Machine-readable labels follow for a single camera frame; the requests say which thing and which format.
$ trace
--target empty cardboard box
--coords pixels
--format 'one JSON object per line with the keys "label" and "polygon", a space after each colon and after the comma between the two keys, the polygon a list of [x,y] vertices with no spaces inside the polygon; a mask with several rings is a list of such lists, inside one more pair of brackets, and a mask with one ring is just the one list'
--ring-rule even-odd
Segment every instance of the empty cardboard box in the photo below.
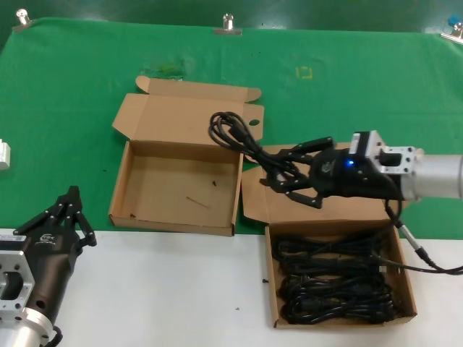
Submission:
{"label": "empty cardboard box", "polygon": [[128,137],[109,217],[115,226],[232,236],[242,155],[208,135],[209,119],[233,111],[262,137],[259,89],[138,77],[113,127]]}
{"label": "empty cardboard box", "polygon": [[[277,153],[282,148],[291,147],[293,146],[271,146],[264,149],[269,153]],[[273,237],[292,234],[328,241],[372,228],[390,227],[387,230],[389,246],[382,255],[400,263],[404,263],[404,256],[397,230],[391,226],[391,221],[384,211],[381,200],[359,197],[329,197],[324,199],[323,207],[318,210],[294,202],[284,194],[275,193],[271,188],[265,187],[259,182],[261,178],[265,178],[265,171],[261,167],[245,171],[242,174],[242,196],[245,216],[268,223],[266,227],[266,254],[271,315],[275,328],[375,327],[409,322],[416,316],[417,310],[407,271],[396,267],[386,267],[386,282],[392,287],[394,302],[401,312],[400,317],[395,320],[380,325],[371,325],[344,318],[327,320],[317,325],[289,324],[280,314],[284,301],[279,298],[277,291],[286,276],[282,273],[279,263],[272,258],[271,242]],[[315,196],[313,189],[306,189],[301,193]]]}

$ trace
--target box flap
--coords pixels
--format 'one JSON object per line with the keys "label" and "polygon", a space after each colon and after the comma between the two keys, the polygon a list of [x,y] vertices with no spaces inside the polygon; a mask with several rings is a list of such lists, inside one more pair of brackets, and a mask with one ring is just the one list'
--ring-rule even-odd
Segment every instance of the box flap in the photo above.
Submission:
{"label": "box flap", "polygon": [[127,94],[113,127],[136,141],[217,144],[209,137],[209,119],[218,111],[239,114],[257,140],[263,135],[263,106],[246,104],[259,89],[138,77],[150,94]]}
{"label": "box flap", "polygon": [[[290,146],[264,147],[269,153],[277,153]],[[347,148],[349,144],[339,144]],[[265,171],[259,166],[242,174],[243,209],[246,217],[266,223],[302,222],[309,220],[387,220],[383,201],[362,197],[329,197],[323,200],[318,210],[288,199],[284,194],[275,193],[263,186],[259,180]],[[304,189],[302,194],[315,196],[314,189]]]}
{"label": "box flap", "polygon": [[114,119],[113,128],[129,139],[133,139],[147,101],[147,95],[127,94]]}
{"label": "box flap", "polygon": [[235,87],[233,85],[213,85],[211,83],[162,80],[138,76],[137,86],[151,95],[174,96],[178,98],[196,98],[227,100],[246,103],[261,97],[259,88]]}

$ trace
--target green cloth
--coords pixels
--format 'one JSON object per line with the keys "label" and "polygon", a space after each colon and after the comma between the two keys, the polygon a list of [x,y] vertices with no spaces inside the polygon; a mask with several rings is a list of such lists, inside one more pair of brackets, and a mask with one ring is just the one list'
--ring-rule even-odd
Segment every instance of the green cloth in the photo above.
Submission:
{"label": "green cloth", "polygon": [[[462,64],[463,46],[437,35],[39,20],[0,56],[0,138],[12,148],[0,227],[76,184],[93,227],[116,230],[107,215],[125,138],[111,123],[139,74],[259,87],[264,145],[377,129],[390,145],[449,154],[463,153]],[[462,211],[461,201],[427,199],[404,221],[421,238],[463,239]],[[239,217],[238,233],[262,230]]]}

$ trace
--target black cable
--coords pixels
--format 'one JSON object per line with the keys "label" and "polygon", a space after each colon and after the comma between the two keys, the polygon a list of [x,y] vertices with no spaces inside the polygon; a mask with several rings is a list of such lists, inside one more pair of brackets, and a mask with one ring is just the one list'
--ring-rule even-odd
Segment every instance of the black cable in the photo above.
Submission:
{"label": "black cable", "polygon": [[55,336],[53,337],[53,340],[48,342],[45,347],[57,347],[61,340],[63,339],[63,334],[61,332],[61,329],[59,329],[57,326],[53,327],[54,332],[56,333]]}
{"label": "black cable", "polygon": [[378,324],[398,314],[380,273],[334,279],[289,276],[281,284],[281,315],[290,324],[314,325],[332,318],[355,318]]}
{"label": "black cable", "polygon": [[252,137],[245,121],[234,112],[217,112],[212,115],[208,130],[218,145],[247,155],[259,163],[267,174],[285,179],[307,179],[291,160],[267,153]]}
{"label": "black cable", "polygon": [[[277,236],[272,240],[272,256],[288,275],[362,275],[378,272],[378,263],[371,261],[372,249],[379,252],[384,238],[367,231],[341,241],[316,241],[298,236]],[[334,253],[346,258],[314,257]]]}
{"label": "black cable", "polygon": [[393,320],[399,311],[391,287],[371,256],[384,247],[384,241],[383,231],[378,230],[338,241],[273,238],[272,256],[286,275],[279,289],[285,301],[282,317],[290,324],[307,325],[335,317],[372,324]]}

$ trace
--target silver metal bracket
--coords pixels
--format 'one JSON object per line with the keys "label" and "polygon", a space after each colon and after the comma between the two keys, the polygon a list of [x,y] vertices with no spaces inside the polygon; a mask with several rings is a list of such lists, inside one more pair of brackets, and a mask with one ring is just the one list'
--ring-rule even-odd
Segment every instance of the silver metal bracket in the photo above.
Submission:
{"label": "silver metal bracket", "polygon": [[15,32],[19,32],[21,30],[24,30],[26,27],[30,27],[34,22],[33,20],[29,19],[29,15],[27,14],[27,11],[25,9],[18,9],[16,11],[16,17],[21,24],[16,27],[13,27],[13,31]]}
{"label": "silver metal bracket", "polygon": [[243,30],[236,29],[234,27],[233,20],[233,14],[224,14],[224,27],[214,29],[214,33],[219,35],[241,35],[243,33]]}
{"label": "silver metal bracket", "polygon": [[0,265],[0,296],[7,287],[8,273],[19,273],[23,282],[20,295],[15,300],[0,299],[0,318],[1,320],[9,320],[22,311],[30,293],[32,293],[35,281],[23,251],[0,251]]}
{"label": "silver metal bracket", "polygon": [[402,154],[399,166],[381,166],[381,173],[388,175],[411,175],[417,149],[415,147],[383,147],[383,151],[390,154]]}
{"label": "silver metal bracket", "polygon": [[456,23],[451,34],[441,33],[443,38],[463,45],[463,22]]}
{"label": "silver metal bracket", "polygon": [[[381,151],[390,154],[401,154],[402,159],[400,165],[398,166],[383,166],[379,161],[379,155]],[[418,150],[415,147],[389,147],[383,141],[379,133],[375,130],[370,132],[368,138],[367,150],[365,152],[365,157],[368,158],[371,163],[380,171],[382,174],[388,175],[411,175],[413,171],[413,166],[415,164],[415,158],[418,153],[422,153],[422,150]]]}

